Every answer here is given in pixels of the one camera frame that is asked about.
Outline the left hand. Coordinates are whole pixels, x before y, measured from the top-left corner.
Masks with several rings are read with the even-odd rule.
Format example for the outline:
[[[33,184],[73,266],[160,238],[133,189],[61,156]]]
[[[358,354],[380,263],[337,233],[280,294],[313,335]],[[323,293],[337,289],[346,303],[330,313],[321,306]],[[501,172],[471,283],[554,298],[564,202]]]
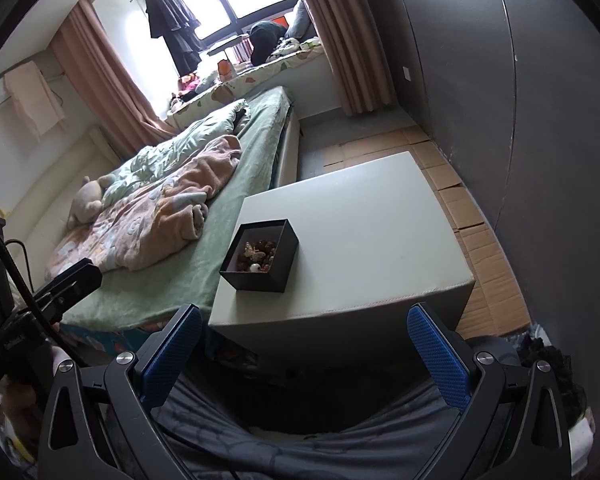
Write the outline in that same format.
[[[46,402],[38,402],[30,385],[7,381],[2,408],[16,436],[33,453],[38,449]]]

